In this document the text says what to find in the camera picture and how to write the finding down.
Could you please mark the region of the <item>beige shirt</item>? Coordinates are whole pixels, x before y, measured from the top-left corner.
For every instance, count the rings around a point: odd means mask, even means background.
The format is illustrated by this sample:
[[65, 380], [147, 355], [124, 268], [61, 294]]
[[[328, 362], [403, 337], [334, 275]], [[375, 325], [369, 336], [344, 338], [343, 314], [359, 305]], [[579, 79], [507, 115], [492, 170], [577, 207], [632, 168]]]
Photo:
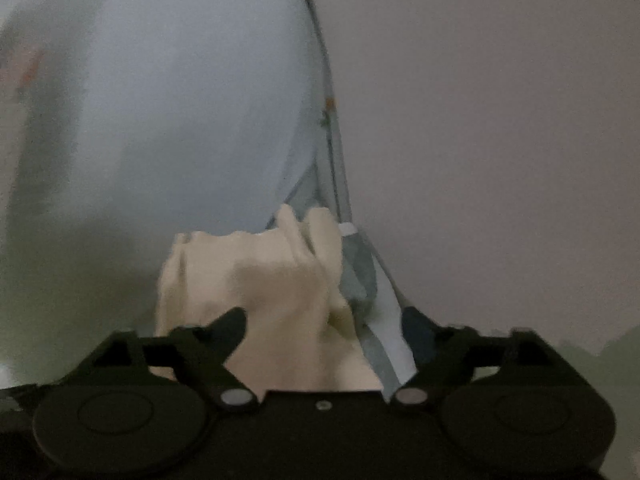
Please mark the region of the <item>beige shirt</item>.
[[247, 315], [226, 367], [258, 396], [269, 390], [380, 391], [340, 291], [342, 236], [331, 211], [291, 206], [252, 234], [178, 234], [158, 280], [155, 333], [206, 326], [232, 308]]

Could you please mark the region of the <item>light blue carrot-print quilt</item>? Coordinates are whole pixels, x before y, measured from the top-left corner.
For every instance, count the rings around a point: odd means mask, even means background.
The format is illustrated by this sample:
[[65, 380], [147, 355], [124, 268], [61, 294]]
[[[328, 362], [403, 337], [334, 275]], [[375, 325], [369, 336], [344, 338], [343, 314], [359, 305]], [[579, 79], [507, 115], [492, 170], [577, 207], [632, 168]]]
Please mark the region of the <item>light blue carrot-print quilt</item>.
[[50, 382], [154, 327], [179, 233], [328, 208], [364, 354], [416, 370], [400, 301], [352, 224], [312, 0], [1, 0], [1, 383]]

